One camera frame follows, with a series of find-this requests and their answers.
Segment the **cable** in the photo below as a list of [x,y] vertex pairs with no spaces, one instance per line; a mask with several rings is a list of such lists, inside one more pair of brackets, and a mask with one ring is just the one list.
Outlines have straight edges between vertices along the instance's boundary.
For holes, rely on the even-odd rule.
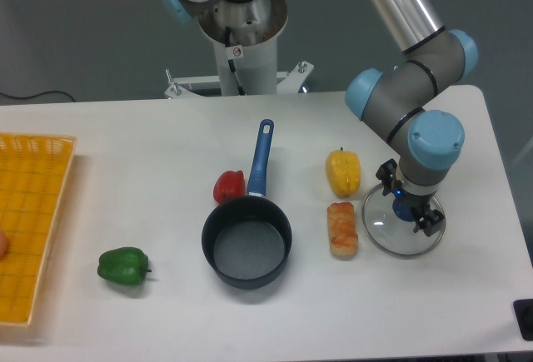
[[[224,46],[230,47],[230,35],[232,34],[232,29],[230,27],[226,27],[226,33],[224,34]],[[233,74],[233,77],[235,77],[235,83],[237,84],[237,90],[239,91],[239,96],[245,96],[246,92],[244,91],[244,88],[242,87],[241,80],[239,79],[239,76],[237,75],[237,69],[235,68],[235,63],[232,59],[228,58],[227,60],[228,65],[230,66],[230,71]]]
[[68,98],[70,98],[70,100],[72,102],[76,102],[76,99],[74,97],[72,97],[67,92],[63,92],[61,90],[50,90],[48,92],[41,92],[41,93],[37,93],[37,94],[33,94],[31,96],[25,96],[25,97],[10,96],[9,94],[0,92],[0,96],[6,97],[6,98],[11,98],[12,100],[30,100],[32,98],[36,98],[36,97],[40,97],[40,96],[46,96],[47,94],[63,94],[64,96],[67,96]]

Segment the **warning sticker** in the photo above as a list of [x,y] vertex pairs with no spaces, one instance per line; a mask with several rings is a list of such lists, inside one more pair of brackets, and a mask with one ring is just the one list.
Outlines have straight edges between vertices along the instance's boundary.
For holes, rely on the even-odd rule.
[[226,55],[228,60],[236,60],[244,57],[244,49],[240,44],[236,46],[226,47]]

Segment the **black saucepan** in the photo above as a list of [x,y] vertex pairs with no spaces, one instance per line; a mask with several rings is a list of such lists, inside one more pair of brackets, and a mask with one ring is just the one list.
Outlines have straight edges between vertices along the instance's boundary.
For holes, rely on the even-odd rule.
[[285,268],[292,244],[289,220],[265,198],[274,122],[259,126],[247,194],[220,204],[207,217],[202,249],[217,275],[239,289],[257,289]]

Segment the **blue pan handle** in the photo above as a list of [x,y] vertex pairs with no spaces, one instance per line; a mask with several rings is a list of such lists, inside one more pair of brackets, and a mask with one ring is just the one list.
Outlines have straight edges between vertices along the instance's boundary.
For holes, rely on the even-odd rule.
[[267,165],[273,132],[274,122],[263,119],[259,125],[256,152],[253,155],[252,171],[248,179],[248,195],[264,197],[267,194]]

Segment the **toast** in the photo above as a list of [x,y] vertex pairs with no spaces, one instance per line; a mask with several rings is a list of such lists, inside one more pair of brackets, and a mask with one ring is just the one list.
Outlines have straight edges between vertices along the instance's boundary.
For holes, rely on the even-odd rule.
[[350,202],[334,202],[327,208],[327,227],[333,255],[357,253],[356,213]]

